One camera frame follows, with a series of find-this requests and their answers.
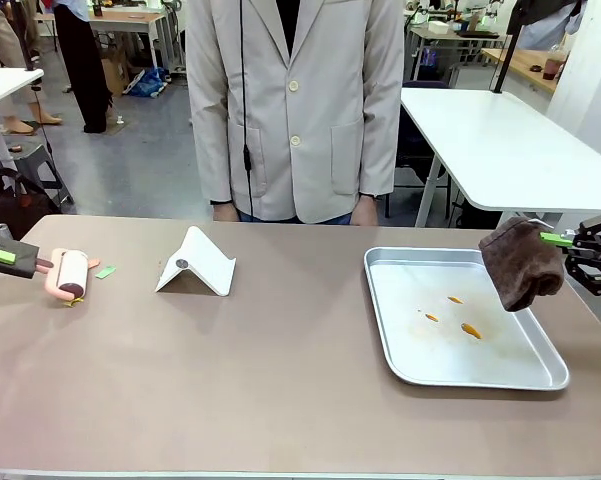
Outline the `person's left hand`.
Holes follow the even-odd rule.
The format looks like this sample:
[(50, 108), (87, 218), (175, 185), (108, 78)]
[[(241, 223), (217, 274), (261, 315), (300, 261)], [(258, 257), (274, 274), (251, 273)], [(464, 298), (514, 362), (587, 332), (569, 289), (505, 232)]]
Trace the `person's left hand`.
[(352, 211), (350, 224), (354, 226), (376, 227), (378, 214), (376, 199), (369, 195), (361, 195)]

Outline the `person's right hand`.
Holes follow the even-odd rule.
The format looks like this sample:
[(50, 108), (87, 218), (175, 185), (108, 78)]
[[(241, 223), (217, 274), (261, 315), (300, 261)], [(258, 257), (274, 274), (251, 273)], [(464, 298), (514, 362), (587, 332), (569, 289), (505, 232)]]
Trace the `person's right hand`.
[(213, 220), (217, 222), (239, 222), (240, 215), (232, 202), (211, 203)]

